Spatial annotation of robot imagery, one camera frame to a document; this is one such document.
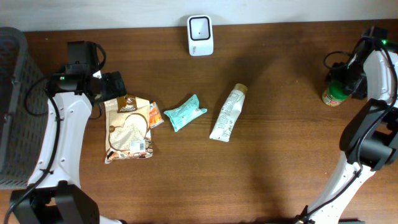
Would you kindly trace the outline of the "white tube gold cap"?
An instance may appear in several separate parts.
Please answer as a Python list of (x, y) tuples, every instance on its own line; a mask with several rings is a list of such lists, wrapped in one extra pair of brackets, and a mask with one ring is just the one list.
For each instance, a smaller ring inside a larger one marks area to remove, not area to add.
[(218, 119), (210, 134), (210, 139), (228, 142), (233, 131), (235, 122), (242, 112), (244, 100), (248, 88), (241, 83), (235, 84), (233, 90), (221, 107)]

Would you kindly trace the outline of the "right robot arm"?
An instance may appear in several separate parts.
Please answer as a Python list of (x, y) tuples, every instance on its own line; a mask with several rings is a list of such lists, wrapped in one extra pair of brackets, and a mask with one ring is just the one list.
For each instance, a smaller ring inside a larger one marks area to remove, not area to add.
[(367, 102), (343, 130), (338, 165), (325, 189), (294, 223), (340, 223), (365, 181), (397, 160), (397, 43), (387, 34), (372, 26), (346, 62), (329, 67), (325, 103), (336, 105), (349, 96)]

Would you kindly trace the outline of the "teal wipes packet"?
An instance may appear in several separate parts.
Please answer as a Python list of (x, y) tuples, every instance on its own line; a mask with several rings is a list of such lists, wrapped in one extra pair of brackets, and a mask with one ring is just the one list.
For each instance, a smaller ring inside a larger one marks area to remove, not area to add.
[(164, 111), (170, 119), (175, 132), (178, 132), (188, 123), (205, 114), (208, 110), (200, 108), (200, 102), (196, 95), (192, 95), (185, 103), (178, 108)]

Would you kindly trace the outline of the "orange tissue packet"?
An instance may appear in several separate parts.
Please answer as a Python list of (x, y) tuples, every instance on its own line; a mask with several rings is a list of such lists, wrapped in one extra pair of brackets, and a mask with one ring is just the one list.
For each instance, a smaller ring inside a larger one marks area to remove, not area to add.
[(150, 111), (149, 111), (149, 127), (151, 129), (157, 127), (158, 125), (164, 122), (160, 109), (157, 106), (156, 102), (152, 102), (150, 104)]

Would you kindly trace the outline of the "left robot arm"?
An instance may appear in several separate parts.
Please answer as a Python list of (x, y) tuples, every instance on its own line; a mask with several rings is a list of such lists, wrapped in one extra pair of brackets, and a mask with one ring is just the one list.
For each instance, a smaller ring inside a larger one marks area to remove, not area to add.
[(1, 185), (12, 190), (7, 223), (109, 223), (81, 189), (80, 157), (94, 105), (126, 94), (121, 74), (101, 73), (103, 48), (68, 44), (68, 63), (49, 75), (24, 74), (19, 57), (1, 85)]

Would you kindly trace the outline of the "green lid jar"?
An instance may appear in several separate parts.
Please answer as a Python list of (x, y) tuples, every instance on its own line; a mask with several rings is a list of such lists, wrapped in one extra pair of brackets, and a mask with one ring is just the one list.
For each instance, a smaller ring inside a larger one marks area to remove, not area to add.
[(322, 94), (324, 104), (328, 106), (338, 106), (348, 98), (343, 91), (343, 85), (340, 82), (331, 82)]

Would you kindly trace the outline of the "glutinous rice bag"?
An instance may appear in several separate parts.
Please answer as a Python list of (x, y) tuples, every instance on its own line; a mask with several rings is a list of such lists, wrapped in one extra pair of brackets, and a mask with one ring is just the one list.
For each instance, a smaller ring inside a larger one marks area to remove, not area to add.
[(115, 160), (147, 159), (152, 157), (150, 133), (150, 102), (125, 95), (104, 102), (106, 112), (106, 157)]

